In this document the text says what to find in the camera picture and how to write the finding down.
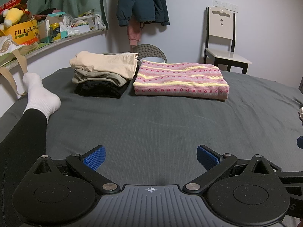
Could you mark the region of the white pink crumpled clothes pile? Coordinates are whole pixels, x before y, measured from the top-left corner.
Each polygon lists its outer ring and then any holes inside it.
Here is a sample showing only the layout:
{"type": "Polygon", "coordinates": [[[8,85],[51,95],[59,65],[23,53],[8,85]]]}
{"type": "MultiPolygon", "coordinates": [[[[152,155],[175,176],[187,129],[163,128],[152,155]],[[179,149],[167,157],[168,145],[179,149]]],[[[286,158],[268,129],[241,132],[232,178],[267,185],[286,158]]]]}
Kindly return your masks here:
{"type": "Polygon", "coordinates": [[[299,109],[298,114],[299,114],[299,119],[301,120],[301,122],[303,122],[303,107],[301,107],[301,108],[299,109]]]}

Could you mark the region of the dark grey bed sheet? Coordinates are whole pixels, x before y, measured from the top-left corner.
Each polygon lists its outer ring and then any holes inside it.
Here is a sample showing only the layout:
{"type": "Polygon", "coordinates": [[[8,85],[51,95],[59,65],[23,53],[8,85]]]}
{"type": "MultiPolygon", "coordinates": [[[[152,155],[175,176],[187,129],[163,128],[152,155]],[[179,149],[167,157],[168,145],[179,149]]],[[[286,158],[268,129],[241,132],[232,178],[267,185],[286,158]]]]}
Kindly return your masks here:
{"type": "Polygon", "coordinates": [[[96,145],[106,149],[99,173],[117,184],[185,184],[203,173],[196,150],[206,145],[240,159],[263,155],[284,171],[302,170],[298,89],[249,75],[224,72],[227,100],[136,95],[82,97],[73,70],[43,80],[61,99],[46,128],[45,154],[64,159],[96,145]]]}

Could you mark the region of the left leg black trousers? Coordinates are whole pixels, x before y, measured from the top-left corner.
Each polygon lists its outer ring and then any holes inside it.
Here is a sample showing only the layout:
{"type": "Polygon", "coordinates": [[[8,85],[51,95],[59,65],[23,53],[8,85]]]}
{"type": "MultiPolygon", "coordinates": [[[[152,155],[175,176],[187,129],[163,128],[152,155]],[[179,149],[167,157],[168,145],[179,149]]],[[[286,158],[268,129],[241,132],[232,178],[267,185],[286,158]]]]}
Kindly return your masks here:
{"type": "Polygon", "coordinates": [[[1,142],[1,226],[19,226],[12,194],[46,150],[46,116],[28,109],[1,142]]]}

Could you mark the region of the black folded garment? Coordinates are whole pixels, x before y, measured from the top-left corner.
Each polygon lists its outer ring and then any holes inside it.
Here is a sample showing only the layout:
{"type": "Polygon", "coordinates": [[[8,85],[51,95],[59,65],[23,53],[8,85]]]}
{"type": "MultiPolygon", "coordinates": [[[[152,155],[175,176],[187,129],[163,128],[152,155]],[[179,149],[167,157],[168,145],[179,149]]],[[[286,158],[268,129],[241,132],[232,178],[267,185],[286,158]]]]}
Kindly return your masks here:
{"type": "Polygon", "coordinates": [[[109,97],[120,98],[124,91],[128,88],[130,81],[127,81],[122,86],[117,86],[109,81],[88,80],[86,82],[77,84],[75,87],[75,94],[84,97],[109,97]]]}

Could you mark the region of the left foot white sock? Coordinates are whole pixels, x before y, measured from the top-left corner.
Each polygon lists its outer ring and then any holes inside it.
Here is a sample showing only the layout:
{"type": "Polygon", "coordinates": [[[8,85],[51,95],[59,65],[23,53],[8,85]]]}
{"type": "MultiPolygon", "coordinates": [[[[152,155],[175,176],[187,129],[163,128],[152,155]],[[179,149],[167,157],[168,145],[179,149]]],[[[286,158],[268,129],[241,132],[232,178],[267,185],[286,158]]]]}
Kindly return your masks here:
{"type": "Polygon", "coordinates": [[[37,73],[25,73],[23,84],[28,96],[24,112],[30,109],[38,110],[44,114],[48,123],[50,116],[61,106],[60,98],[43,86],[42,80],[37,73]]]}

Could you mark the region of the pink yellow striped knit sweater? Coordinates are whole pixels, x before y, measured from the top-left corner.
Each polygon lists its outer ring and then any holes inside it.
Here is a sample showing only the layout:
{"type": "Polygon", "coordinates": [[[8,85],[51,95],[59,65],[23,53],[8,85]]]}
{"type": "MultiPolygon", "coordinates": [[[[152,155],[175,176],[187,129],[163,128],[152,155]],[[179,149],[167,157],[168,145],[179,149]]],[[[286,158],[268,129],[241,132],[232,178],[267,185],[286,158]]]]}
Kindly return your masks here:
{"type": "Polygon", "coordinates": [[[210,64],[142,61],[133,83],[137,95],[167,95],[227,100],[230,86],[210,64]]]}

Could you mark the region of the olive folded garment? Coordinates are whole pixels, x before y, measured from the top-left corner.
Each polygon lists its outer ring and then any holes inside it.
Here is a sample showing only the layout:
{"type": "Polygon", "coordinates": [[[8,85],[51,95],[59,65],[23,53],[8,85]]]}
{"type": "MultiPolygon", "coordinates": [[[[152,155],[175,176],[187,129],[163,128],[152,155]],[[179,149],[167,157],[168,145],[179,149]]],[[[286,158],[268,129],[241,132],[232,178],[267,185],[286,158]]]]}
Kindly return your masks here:
{"type": "Polygon", "coordinates": [[[72,78],[74,84],[81,84],[89,80],[111,82],[118,87],[122,87],[127,83],[126,79],[116,73],[99,71],[90,72],[82,69],[74,70],[74,77],[72,78]]]}

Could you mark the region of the beige folded garment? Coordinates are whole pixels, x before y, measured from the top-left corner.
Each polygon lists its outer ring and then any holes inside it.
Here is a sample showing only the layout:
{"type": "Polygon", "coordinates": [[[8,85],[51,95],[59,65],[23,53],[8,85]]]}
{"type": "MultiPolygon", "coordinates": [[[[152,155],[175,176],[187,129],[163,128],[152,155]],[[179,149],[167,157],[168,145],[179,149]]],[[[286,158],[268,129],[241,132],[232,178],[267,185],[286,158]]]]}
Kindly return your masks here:
{"type": "Polygon", "coordinates": [[[124,79],[132,79],[138,64],[138,54],[97,54],[81,51],[69,61],[69,64],[73,69],[88,72],[110,72],[118,74],[124,79]]]}

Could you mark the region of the white plastic bucket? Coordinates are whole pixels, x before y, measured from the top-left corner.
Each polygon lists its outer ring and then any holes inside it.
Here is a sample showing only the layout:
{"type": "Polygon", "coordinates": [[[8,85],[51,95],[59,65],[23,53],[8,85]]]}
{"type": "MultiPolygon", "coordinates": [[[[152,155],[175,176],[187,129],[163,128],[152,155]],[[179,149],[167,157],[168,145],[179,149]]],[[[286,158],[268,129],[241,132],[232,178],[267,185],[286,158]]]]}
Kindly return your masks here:
{"type": "Polygon", "coordinates": [[[154,62],[154,63],[165,63],[165,60],[163,58],[158,58],[158,57],[146,57],[146,58],[140,59],[141,63],[144,61],[150,61],[150,62],[154,62]]]}

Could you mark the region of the white black wooden chair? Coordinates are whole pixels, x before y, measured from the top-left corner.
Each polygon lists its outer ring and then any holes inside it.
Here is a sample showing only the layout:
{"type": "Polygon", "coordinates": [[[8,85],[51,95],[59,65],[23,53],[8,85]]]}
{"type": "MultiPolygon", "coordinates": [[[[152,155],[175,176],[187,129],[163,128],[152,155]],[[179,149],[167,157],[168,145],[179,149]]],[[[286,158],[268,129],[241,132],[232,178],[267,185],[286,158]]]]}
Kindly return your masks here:
{"type": "Polygon", "coordinates": [[[227,71],[232,67],[241,68],[247,74],[252,63],[246,58],[235,53],[236,46],[236,14],[222,7],[206,8],[206,38],[204,46],[203,63],[210,60],[214,66],[224,65],[227,71]],[[209,47],[209,39],[215,37],[228,40],[230,49],[222,51],[209,47]]]}

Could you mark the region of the pink hanging garment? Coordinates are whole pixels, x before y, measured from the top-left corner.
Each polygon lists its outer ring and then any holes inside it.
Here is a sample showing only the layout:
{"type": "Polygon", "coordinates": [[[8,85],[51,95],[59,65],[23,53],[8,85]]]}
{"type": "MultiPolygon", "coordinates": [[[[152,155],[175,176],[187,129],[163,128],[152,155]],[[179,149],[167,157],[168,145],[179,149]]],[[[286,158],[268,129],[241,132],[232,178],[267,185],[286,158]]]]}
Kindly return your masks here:
{"type": "Polygon", "coordinates": [[[127,35],[130,46],[136,46],[141,39],[144,23],[138,22],[134,17],[129,21],[127,35]]]}

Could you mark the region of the teal white carton box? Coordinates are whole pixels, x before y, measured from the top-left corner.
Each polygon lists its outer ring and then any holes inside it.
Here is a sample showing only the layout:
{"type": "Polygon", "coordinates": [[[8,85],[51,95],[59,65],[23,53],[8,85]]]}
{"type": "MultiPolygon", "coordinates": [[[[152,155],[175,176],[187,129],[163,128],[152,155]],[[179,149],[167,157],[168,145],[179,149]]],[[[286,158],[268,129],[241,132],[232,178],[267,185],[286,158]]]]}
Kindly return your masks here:
{"type": "Polygon", "coordinates": [[[51,43],[67,38],[67,24],[64,21],[65,12],[48,14],[44,21],[38,23],[39,41],[51,43]]]}

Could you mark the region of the yellow orange cardboard box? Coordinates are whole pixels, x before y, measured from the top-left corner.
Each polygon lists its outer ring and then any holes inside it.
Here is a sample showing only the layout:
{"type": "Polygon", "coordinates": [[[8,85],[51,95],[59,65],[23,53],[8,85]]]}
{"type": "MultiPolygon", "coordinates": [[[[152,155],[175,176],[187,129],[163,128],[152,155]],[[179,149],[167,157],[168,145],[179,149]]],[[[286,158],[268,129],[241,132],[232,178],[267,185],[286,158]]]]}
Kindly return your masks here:
{"type": "Polygon", "coordinates": [[[13,41],[19,45],[31,45],[39,42],[39,30],[37,20],[19,23],[4,30],[6,36],[11,35],[13,41]]]}

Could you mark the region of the yellow plush toy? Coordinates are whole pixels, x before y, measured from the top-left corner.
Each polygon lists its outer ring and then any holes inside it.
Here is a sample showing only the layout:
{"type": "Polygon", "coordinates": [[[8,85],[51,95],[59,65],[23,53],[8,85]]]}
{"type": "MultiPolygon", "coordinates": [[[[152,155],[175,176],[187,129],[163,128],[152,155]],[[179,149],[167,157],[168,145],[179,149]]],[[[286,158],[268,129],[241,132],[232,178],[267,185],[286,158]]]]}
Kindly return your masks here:
{"type": "Polygon", "coordinates": [[[23,15],[29,14],[28,9],[19,9],[17,7],[9,9],[5,9],[2,12],[2,17],[4,18],[4,22],[1,23],[1,30],[6,30],[13,25],[16,25],[20,22],[23,15]]]}

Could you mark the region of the dark teal hanging jacket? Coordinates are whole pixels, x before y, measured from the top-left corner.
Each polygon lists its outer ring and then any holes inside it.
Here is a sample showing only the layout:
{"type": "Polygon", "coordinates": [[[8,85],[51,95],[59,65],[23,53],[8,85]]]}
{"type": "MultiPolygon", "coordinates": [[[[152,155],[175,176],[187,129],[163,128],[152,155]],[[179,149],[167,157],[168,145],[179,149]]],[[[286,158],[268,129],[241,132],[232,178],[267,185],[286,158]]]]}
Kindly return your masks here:
{"type": "Polygon", "coordinates": [[[166,0],[118,0],[116,16],[120,27],[127,27],[132,17],[140,23],[170,24],[166,0]]]}

